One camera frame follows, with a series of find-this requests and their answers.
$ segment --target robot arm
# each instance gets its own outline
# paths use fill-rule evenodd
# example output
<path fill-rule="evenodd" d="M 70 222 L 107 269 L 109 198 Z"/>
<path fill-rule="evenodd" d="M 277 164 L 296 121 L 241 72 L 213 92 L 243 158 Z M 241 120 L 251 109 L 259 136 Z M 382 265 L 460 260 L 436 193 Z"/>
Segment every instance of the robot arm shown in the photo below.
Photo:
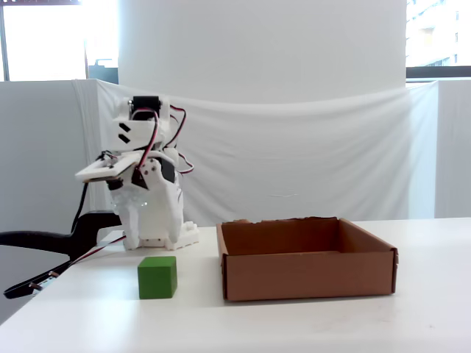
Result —
<path fill-rule="evenodd" d="M 198 241 L 192 222 L 183 223 L 178 152 L 170 145 L 168 99 L 134 97 L 122 104 L 110 131 L 110 150 L 76 174 L 82 182 L 105 181 L 126 234 L 127 249 L 176 249 Z"/>

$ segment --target black wire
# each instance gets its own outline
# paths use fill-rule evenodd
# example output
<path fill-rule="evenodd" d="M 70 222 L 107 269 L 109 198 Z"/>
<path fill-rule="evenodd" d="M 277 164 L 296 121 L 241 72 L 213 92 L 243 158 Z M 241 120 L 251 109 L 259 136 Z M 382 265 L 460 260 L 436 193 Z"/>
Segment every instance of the black wire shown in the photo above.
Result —
<path fill-rule="evenodd" d="M 71 232 L 74 232 L 75 226 L 77 225 L 77 222 L 79 221 L 80 213 L 82 213 L 83 204 L 85 202 L 85 196 L 87 195 L 87 189 L 88 189 L 88 183 L 86 182 L 83 184 L 82 197 L 80 198 L 79 209 L 77 210 L 77 213 L 75 214 L 74 222 L 72 223 Z"/>

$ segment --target cable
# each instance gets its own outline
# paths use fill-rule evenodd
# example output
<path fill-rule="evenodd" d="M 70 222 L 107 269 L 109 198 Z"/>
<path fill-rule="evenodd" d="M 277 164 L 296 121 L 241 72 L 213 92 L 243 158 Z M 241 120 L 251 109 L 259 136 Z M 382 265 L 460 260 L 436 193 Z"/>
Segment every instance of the cable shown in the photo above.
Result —
<path fill-rule="evenodd" d="M 82 208 L 83 208 L 83 203 L 85 202 L 85 196 L 87 195 L 87 189 L 88 189 L 88 183 L 83 184 L 83 190 L 82 190 L 82 197 L 80 198 L 80 204 L 79 204 L 79 209 L 77 210 L 77 213 L 75 214 L 74 222 L 72 223 L 72 230 L 71 232 L 74 232 L 75 226 L 77 225 L 77 222 L 79 221 L 80 213 L 82 213 Z"/>
<path fill-rule="evenodd" d="M 190 163 L 184 154 L 181 154 L 178 152 L 178 155 L 183 158 L 183 160 L 185 161 L 185 163 L 188 165 L 188 167 L 190 167 L 189 169 L 186 169 L 184 171 L 178 171 L 180 174 L 188 174 L 188 173 L 191 173 L 193 170 L 194 170 L 194 165 L 192 163 Z"/>
<path fill-rule="evenodd" d="M 141 160 L 139 161 L 139 164 L 138 164 L 137 169 L 139 169 L 139 168 L 144 164 L 144 161 L 146 160 L 147 155 L 149 154 L 149 151 L 151 150 L 152 145 L 154 144 L 155 136 L 157 136 L 157 126 L 158 126 L 158 119 L 159 119 L 159 115 L 157 114 L 157 112 L 156 112 L 155 110 L 149 109 L 149 108 L 141 108 L 141 109 L 137 109 L 137 110 L 131 115 L 131 120 L 134 119 L 134 116 L 135 116 L 137 113 L 141 113 L 141 112 L 152 112 L 152 113 L 154 113 L 155 125 L 154 125 L 154 131 L 153 131 L 152 136 L 151 136 L 151 138 L 150 138 L 149 144 L 147 145 L 146 149 L 144 150 L 144 153 L 142 154 L 142 157 L 141 157 Z"/>
<path fill-rule="evenodd" d="M 126 235 L 123 235 L 122 237 L 120 237 L 120 238 L 118 238 L 118 239 L 115 239 L 115 240 L 109 242 L 109 243 L 106 244 L 106 245 L 103 245 L 103 246 L 101 246 L 101 247 L 99 247 L 99 248 L 96 248 L 95 250 L 93 250 L 93 251 L 91 251 L 91 252 L 88 252 L 88 253 L 85 254 L 85 255 L 82 255 L 82 256 L 79 257 L 78 259 L 75 259 L 74 261 L 72 261 L 71 264 L 69 265 L 69 267 L 72 266 L 72 265 L 75 265 L 75 264 L 78 263 L 79 261 L 82 261 L 82 260 L 86 259 L 87 257 L 89 257 L 89 256 L 91 256 L 91 255 L 93 255 L 93 254 L 95 254 L 95 253 L 97 253 L 97 252 L 99 252 L 100 250 L 106 248 L 108 245 L 114 244 L 114 243 L 118 243 L 119 241 L 124 240 L 125 238 L 126 238 Z"/>
<path fill-rule="evenodd" d="M 180 126 L 177 129 L 177 132 L 175 132 L 174 137 L 170 140 L 170 142 L 168 142 L 165 145 L 164 148 L 169 147 L 169 145 L 177 139 L 177 137 L 180 134 L 180 131 L 182 131 L 183 125 L 185 124 L 185 121 L 186 121 L 186 110 L 184 110 L 183 108 L 175 107 L 174 105 L 171 105 L 170 108 L 172 108 L 173 110 L 179 111 L 179 112 L 183 112 L 183 119 L 182 119 L 182 122 L 181 122 Z"/>

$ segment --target window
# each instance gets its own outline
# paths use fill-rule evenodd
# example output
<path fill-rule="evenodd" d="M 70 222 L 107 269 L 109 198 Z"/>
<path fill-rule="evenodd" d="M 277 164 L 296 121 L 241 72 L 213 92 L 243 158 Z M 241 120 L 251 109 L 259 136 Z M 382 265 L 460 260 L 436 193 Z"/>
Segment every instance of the window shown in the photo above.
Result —
<path fill-rule="evenodd" d="M 471 76 L 471 26 L 463 26 L 471 21 L 470 4 L 470 0 L 407 2 L 409 79 Z"/>
<path fill-rule="evenodd" d="M 85 79 L 81 6 L 4 8 L 10 81 Z"/>
<path fill-rule="evenodd" d="M 31 0 L 1 0 L 4 76 L 11 81 L 89 76 L 118 83 L 116 3 L 54 0 L 32 6 Z"/>

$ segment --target building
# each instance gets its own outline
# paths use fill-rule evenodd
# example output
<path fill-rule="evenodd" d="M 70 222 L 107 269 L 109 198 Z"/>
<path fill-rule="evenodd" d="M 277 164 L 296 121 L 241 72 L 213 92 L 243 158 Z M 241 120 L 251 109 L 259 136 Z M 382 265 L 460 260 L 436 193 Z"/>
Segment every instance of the building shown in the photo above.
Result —
<path fill-rule="evenodd" d="M 471 1 L 407 0 L 406 66 L 471 65 Z"/>

